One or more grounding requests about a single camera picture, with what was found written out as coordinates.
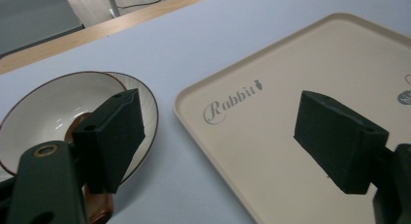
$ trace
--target tray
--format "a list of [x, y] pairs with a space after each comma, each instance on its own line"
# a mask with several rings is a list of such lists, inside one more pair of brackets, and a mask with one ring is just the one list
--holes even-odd
[[374, 223], [294, 140], [303, 90], [331, 96], [411, 143], [411, 39], [327, 16], [184, 89], [174, 112], [258, 223]]

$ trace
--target table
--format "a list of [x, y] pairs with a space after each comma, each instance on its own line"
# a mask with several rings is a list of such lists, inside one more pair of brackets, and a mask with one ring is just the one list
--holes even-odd
[[156, 96], [160, 122], [144, 164], [114, 196], [111, 223], [253, 223], [174, 116], [175, 96], [332, 13], [351, 13], [411, 37], [410, 1], [206, 0], [9, 69], [0, 76], [0, 118], [31, 89], [64, 74], [132, 75]]
[[83, 29], [67, 0], [0, 0], [0, 13], [0, 58]]

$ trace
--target printed logo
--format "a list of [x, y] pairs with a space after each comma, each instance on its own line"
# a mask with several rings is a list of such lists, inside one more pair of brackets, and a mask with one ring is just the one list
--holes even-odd
[[244, 86], [242, 89], [230, 94], [224, 101], [211, 102], [203, 112], [205, 122], [211, 125], [223, 122], [230, 109], [245, 102], [257, 94], [259, 90], [263, 90], [263, 85], [258, 80], [254, 80], [252, 85]]
[[[411, 85], [411, 75], [405, 76], [405, 81]], [[406, 90], [399, 94], [397, 100], [402, 105], [411, 105], [411, 90]]]

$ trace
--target wooden surface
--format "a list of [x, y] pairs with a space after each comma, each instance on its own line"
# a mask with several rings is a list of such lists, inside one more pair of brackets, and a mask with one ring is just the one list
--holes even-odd
[[167, 0], [0, 59], [0, 75], [203, 0]]

